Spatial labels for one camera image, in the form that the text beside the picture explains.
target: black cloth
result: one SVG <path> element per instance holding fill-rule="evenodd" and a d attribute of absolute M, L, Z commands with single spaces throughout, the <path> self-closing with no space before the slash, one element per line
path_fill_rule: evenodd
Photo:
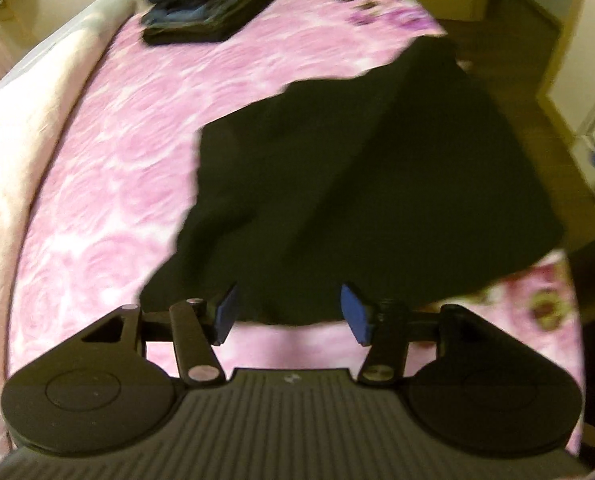
<path fill-rule="evenodd" d="M 198 196 L 145 311 L 238 282 L 243 320 L 341 319 L 345 281 L 410 306 L 528 267 L 563 229 L 509 123 L 418 38 L 350 80 L 295 82 L 204 127 Z"/>

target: pink floral bedspread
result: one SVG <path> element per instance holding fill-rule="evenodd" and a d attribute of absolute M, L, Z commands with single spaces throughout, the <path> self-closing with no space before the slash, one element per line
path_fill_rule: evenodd
<path fill-rule="evenodd" d="M 40 190 L 18 268 L 9 373 L 121 304 L 170 256 L 196 194 L 200 128 L 304 78 L 351 78 L 443 29 L 415 0 L 276 0 L 231 40 L 145 46 L 139 17 L 92 76 Z M 455 300 L 583 384 L 580 323 L 562 251 Z M 234 367 L 348 367 L 366 349 L 343 323 L 238 324 L 217 349 Z M 148 358 L 177 374 L 172 346 Z M 409 353 L 407 373 L 433 359 Z M 579 431 L 569 450 L 577 451 Z"/>

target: metal screw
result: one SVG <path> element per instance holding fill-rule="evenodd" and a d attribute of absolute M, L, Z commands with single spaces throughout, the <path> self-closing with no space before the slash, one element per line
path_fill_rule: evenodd
<path fill-rule="evenodd" d="M 362 376 L 373 383 L 385 383 L 395 376 L 395 370 L 387 365 L 370 365 Z"/>
<path fill-rule="evenodd" d="M 198 365 L 189 370 L 189 378 L 198 383 L 213 381 L 220 376 L 220 370 L 211 365 Z"/>

